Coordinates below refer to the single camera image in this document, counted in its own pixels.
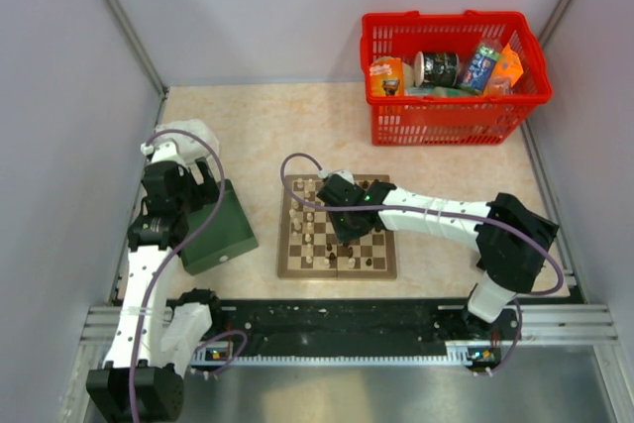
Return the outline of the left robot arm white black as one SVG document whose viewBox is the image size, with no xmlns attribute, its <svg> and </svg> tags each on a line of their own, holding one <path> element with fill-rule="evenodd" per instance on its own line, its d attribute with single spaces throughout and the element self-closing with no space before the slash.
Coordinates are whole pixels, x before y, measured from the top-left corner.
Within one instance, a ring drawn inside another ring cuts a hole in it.
<svg viewBox="0 0 634 423">
<path fill-rule="evenodd" d="M 164 320 L 169 282 L 183 249 L 201 233 L 190 214 L 224 199 L 223 177 L 207 163 L 215 152 L 200 143 L 196 181 L 176 140 L 149 140 L 142 210 L 128 230 L 128 282 L 115 336 L 102 368 L 87 376 L 90 399 L 108 422 L 173 422 L 183 407 L 184 376 L 199 342 L 224 331 L 225 318 L 206 302 L 187 301 Z"/>
</svg>

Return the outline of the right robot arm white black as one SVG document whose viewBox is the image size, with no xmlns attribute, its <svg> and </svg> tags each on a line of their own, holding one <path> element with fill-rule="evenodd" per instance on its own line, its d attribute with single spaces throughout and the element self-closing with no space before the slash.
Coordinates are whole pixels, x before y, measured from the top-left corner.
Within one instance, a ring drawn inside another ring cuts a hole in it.
<svg viewBox="0 0 634 423">
<path fill-rule="evenodd" d="M 350 242 L 371 231 L 408 231 L 451 240 L 479 253 L 481 281 L 463 314 L 465 332 L 482 340 L 499 324 L 502 309 L 533 291 L 559 226 L 530 211 L 515 196 L 492 201 L 455 201 L 407 191 L 376 180 L 354 182 L 346 170 L 322 172 L 316 196 L 327 207 L 338 240 Z"/>
</svg>

